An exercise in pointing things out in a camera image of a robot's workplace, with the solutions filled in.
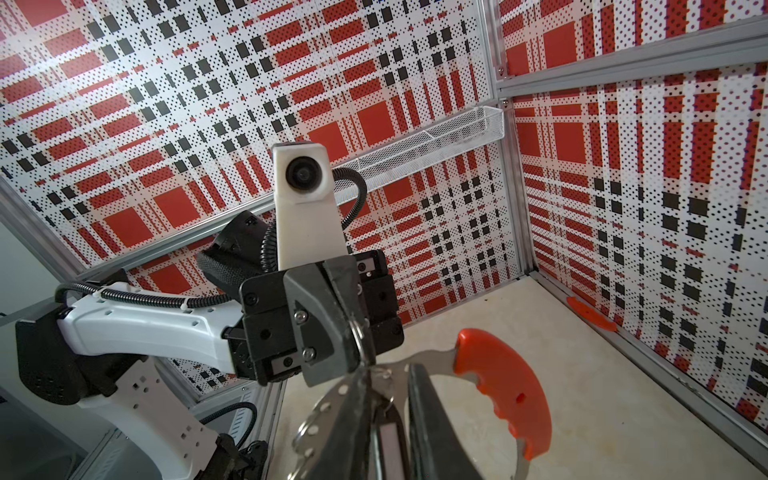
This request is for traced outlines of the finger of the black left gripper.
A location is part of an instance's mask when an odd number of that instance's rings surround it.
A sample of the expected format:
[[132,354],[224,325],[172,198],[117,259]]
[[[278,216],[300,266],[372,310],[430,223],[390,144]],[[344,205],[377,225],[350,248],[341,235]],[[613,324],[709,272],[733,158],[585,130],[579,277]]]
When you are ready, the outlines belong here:
[[339,256],[325,260],[323,267],[348,324],[358,364],[374,365],[375,347],[370,338],[364,298],[358,292],[361,284],[356,260],[350,255]]
[[283,283],[307,386],[354,371],[356,348],[323,263],[291,268]]

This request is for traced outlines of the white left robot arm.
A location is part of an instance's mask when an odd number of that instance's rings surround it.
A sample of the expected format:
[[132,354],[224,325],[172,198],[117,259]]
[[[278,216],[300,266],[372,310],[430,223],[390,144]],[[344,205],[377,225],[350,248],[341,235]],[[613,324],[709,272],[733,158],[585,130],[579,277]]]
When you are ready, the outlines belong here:
[[95,409],[165,479],[258,479],[268,445],[234,439],[197,419],[160,377],[180,358],[261,385],[310,371],[352,339],[332,337],[331,315],[356,303],[377,353],[403,343],[394,280],[380,250],[281,271],[276,229],[244,212],[198,256],[218,288],[208,297],[146,292],[117,282],[70,282],[15,327],[19,376],[37,397]]

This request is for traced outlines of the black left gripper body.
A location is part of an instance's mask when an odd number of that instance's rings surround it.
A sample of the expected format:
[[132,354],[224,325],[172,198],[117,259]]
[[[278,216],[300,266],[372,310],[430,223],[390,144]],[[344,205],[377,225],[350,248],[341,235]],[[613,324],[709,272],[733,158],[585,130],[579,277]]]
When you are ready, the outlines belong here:
[[[225,328],[223,333],[233,356],[235,373],[261,385],[302,375],[302,359],[283,283],[287,270],[269,271],[261,258],[269,231],[269,225],[262,219],[248,211],[242,212],[197,256],[205,277],[242,307],[241,320]],[[394,280],[382,251],[350,256],[357,262],[361,284],[358,292],[364,298],[370,338],[377,356],[404,342]]]

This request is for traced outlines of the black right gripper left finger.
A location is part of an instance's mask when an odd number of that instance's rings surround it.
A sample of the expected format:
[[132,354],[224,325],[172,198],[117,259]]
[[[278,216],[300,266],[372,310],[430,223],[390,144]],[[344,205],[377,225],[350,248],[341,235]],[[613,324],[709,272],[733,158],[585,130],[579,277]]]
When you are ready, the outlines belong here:
[[373,416],[370,371],[360,368],[328,390],[316,411],[318,432],[306,479],[367,479]]

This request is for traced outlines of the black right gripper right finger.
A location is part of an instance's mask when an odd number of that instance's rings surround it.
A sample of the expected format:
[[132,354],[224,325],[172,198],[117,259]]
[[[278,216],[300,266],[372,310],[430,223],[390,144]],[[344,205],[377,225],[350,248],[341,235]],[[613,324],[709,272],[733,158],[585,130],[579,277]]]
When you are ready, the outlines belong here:
[[481,479],[423,365],[410,366],[407,390],[412,478]]

